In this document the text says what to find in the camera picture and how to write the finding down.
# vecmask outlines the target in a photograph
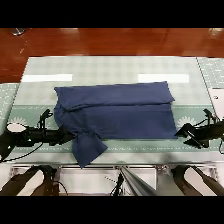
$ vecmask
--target navy blue towel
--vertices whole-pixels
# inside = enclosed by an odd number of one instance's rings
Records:
[[[81,168],[107,146],[101,139],[176,139],[167,82],[55,87],[55,121],[74,134]]]

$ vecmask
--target metal bar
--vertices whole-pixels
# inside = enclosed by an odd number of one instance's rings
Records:
[[[126,167],[121,167],[121,174],[124,177],[132,195],[134,196],[157,196],[156,190],[145,181],[132,173]]]

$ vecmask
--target folded fabric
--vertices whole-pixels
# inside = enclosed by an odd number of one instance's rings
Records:
[[[55,87],[54,117],[76,138],[72,150],[80,167],[102,154],[101,139],[175,139],[167,82]]]

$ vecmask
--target white round object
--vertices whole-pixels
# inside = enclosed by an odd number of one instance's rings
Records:
[[[26,127],[24,127],[22,124],[18,123],[10,123],[7,125],[7,129],[11,132],[22,132],[26,130]]]

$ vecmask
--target wooden floor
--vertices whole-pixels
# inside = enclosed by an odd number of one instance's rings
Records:
[[[164,55],[224,57],[223,28],[0,29],[0,83],[19,82],[29,56]]]

